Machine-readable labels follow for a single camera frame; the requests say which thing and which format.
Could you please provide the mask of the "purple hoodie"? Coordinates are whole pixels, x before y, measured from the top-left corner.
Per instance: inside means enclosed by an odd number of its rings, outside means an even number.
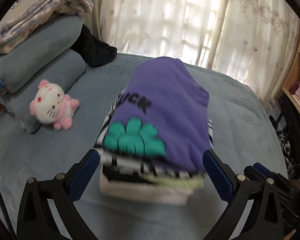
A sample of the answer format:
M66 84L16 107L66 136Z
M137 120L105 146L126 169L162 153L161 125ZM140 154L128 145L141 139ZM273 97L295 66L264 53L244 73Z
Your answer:
M202 171L211 148L208 103L208 92L179 59L146 61L119 95L102 146L159 167Z

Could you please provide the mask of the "black white cloth by bed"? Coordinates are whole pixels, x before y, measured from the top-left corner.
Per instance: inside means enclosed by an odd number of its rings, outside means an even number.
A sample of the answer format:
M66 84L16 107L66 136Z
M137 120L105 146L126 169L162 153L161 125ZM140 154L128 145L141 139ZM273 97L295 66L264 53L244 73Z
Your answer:
M279 139L288 178L300 178L300 114L286 94L270 104L269 119Z

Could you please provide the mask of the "light green folded garment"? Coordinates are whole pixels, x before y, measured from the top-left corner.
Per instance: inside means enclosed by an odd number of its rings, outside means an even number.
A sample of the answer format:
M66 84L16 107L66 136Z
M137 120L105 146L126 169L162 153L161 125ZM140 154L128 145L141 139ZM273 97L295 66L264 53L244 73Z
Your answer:
M201 176L192 178L173 178L166 176L142 175L141 178L153 183L154 185L170 188L196 190L204 187L204 180Z

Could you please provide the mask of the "black white patterned garment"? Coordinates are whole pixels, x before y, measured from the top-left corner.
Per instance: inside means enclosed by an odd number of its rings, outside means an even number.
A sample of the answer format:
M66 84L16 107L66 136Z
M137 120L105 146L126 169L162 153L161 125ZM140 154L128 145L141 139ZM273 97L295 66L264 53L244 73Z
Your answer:
M203 177L206 174L202 171L182 171L178 168L166 168L155 165L152 161L142 161L138 158L127 157L111 153L103 148L103 139L106 137L110 120L113 117L115 110L119 107L119 98L111 105L103 122L103 127L97 138L94 149L99 152L101 163L107 167L113 167L115 171L123 175L134 176L153 176L153 177L171 177L177 179L191 179L195 177Z

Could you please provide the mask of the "white folded garment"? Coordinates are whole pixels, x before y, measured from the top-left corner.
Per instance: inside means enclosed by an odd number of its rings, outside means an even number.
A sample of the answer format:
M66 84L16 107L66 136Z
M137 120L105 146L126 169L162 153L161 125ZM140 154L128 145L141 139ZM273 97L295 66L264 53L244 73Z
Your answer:
M139 176L119 174L101 163L99 186L110 197L131 202L185 206L195 190L157 186Z

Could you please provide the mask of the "white pink cat plush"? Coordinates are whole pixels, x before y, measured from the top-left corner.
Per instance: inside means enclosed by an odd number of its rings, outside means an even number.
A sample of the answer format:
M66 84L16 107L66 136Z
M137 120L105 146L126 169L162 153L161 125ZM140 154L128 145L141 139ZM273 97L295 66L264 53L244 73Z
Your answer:
M69 130L79 101L65 94L61 86L48 80L40 81L38 92L29 104L29 111L41 124L52 124L54 129Z

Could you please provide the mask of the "upper blue pillow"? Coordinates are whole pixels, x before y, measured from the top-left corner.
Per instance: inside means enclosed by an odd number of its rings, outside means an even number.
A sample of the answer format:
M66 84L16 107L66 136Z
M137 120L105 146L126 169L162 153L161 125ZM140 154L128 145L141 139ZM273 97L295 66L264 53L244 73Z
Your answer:
M15 93L39 70L69 49L82 29L78 16L63 15L35 30L8 54L0 55L0 91Z

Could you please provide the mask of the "floral sheer curtain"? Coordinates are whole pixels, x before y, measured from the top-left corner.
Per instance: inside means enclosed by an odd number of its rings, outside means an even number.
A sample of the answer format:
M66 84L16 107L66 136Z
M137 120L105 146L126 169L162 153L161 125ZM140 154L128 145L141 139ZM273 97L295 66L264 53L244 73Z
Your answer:
M284 0L92 0L86 24L126 54L169 56L249 86L261 101L280 90L300 21Z

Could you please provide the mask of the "black fuzzy garment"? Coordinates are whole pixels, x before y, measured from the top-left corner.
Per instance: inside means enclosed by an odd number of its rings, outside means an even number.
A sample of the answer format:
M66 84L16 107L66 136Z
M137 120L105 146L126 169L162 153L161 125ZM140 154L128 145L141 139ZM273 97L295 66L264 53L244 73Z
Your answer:
M86 25L82 25L81 33L70 47L79 53L91 68L97 68L111 63L117 56L117 48L98 40L91 34Z

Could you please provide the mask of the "floral folded quilt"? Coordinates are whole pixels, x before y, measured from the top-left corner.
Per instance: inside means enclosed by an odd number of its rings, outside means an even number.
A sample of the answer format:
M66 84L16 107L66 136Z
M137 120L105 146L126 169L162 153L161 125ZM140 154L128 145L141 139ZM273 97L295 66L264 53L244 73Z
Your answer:
M37 0L20 16L0 26L0 54L8 54L53 14L83 18L93 11L91 0Z

